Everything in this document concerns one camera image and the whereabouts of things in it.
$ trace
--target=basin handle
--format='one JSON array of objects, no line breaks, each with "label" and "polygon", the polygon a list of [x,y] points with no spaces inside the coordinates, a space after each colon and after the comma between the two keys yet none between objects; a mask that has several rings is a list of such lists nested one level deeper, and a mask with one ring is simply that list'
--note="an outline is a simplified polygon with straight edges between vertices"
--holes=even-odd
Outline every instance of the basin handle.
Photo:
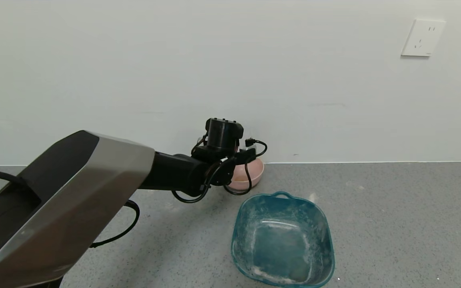
[{"label": "basin handle", "polygon": [[293,196],[291,196],[289,193],[284,192],[284,191],[278,191],[278,192],[276,192],[276,193],[274,193],[274,194],[271,195],[271,197],[282,198],[282,197],[280,197],[280,196],[285,196],[285,197],[287,197],[287,198],[289,198],[289,199],[293,199]]}]

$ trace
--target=black wire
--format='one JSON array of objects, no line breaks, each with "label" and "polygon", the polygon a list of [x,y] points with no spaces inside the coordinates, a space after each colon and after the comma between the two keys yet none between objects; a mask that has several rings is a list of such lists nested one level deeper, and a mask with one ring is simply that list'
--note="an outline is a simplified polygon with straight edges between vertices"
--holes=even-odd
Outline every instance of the black wire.
[{"label": "black wire", "polygon": [[129,207],[129,208],[131,208],[131,209],[133,209],[135,211],[136,216],[135,216],[135,219],[134,219],[133,223],[126,230],[124,230],[124,232],[118,234],[117,236],[111,237],[111,238],[106,239],[104,241],[93,242],[92,245],[90,245],[90,248],[96,248],[96,247],[99,247],[101,245],[113,242],[113,241],[119,239],[120,237],[126,235],[129,231],[131,231],[132,228],[134,228],[134,226],[136,225],[136,222],[138,222],[138,218],[140,217],[140,207],[132,200],[127,200],[126,204],[124,204],[124,207]]},{"label": "black wire", "polygon": [[250,192],[250,190],[252,190],[252,179],[250,178],[250,173],[249,173],[249,163],[253,158],[254,157],[251,157],[247,159],[247,161],[245,162],[245,173],[247,173],[247,179],[249,180],[249,188],[245,192],[236,192],[236,191],[232,191],[227,185],[224,185],[223,188],[225,189],[225,191],[231,193],[232,195],[241,196],[241,195],[247,194],[248,192]]},{"label": "black wire", "polygon": [[262,142],[261,140],[255,140],[255,143],[259,143],[262,146],[264,146],[264,150],[258,155],[256,155],[256,157],[262,156],[264,153],[266,153],[266,150],[268,150],[268,146],[266,145],[266,143]]},{"label": "black wire", "polygon": [[195,146],[193,146],[193,148],[192,148],[192,154],[194,153],[195,148],[197,148],[200,144],[202,144],[202,142],[205,141],[205,137],[207,137],[207,134],[204,134],[204,136],[202,136],[202,139],[200,139],[200,141],[197,142],[197,144],[195,144]]},{"label": "black wire", "polygon": [[208,181],[206,181],[206,183],[204,184],[205,185],[205,189],[204,189],[204,192],[202,192],[202,194],[200,194],[200,196],[198,196],[197,198],[195,199],[184,199],[182,198],[181,196],[179,196],[179,194],[177,194],[177,191],[175,190],[172,190],[172,194],[174,195],[174,197],[183,202],[183,203],[195,203],[195,202],[198,202],[200,200],[202,200],[202,198],[205,197],[205,195],[207,194],[207,191],[209,190],[210,188],[210,184],[211,184],[211,181],[212,179],[214,178],[214,176],[216,175],[216,172],[218,172],[218,170],[220,170],[220,168],[222,168],[223,166],[225,166],[227,163],[230,163],[230,162],[233,162],[235,159],[234,157],[232,158],[228,158],[227,160],[225,160],[224,162],[222,162],[222,164],[220,164],[220,166],[218,166],[218,168],[216,168],[216,170],[214,170],[214,172],[212,173],[211,177],[208,179]]},{"label": "black wire", "polygon": [[7,180],[8,182],[18,184],[21,186],[28,187],[28,184],[26,184],[24,179],[8,174],[8,173],[5,173],[5,172],[0,172],[0,179]]}]

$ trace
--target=white wall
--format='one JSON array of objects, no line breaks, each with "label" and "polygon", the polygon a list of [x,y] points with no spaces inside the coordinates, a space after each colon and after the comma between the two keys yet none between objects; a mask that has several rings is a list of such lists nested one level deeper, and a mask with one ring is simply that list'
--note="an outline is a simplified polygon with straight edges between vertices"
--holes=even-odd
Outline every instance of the white wall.
[{"label": "white wall", "polygon": [[0,2],[0,164],[80,129],[189,153],[209,117],[269,162],[461,160],[461,0]]}]

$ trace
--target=pink bowl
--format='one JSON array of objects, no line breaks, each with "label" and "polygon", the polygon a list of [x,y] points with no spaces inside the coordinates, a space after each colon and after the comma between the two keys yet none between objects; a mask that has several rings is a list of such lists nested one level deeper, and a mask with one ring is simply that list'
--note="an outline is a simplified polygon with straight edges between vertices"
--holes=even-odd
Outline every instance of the pink bowl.
[{"label": "pink bowl", "polygon": [[[262,173],[264,172],[264,163],[261,159],[256,158],[254,161],[249,163],[249,174],[252,179],[252,187],[258,184],[261,180]],[[229,185],[230,188],[236,190],[247,190],[249,188],[249,180],[247,178],[247,172],[245,172],[245,165],[238,165],[234,168],[234,175],[232,176],[232,182]]]}]

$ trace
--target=electrical socket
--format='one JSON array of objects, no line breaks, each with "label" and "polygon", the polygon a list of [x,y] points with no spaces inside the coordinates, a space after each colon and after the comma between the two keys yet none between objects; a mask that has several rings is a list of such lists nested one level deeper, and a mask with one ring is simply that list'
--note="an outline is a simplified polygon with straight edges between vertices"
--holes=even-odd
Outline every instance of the electrical socket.
[{"label": "electrical socket", "polygon": [[401,55],[431,56],[445,25],[444,21],[415,20]]}]

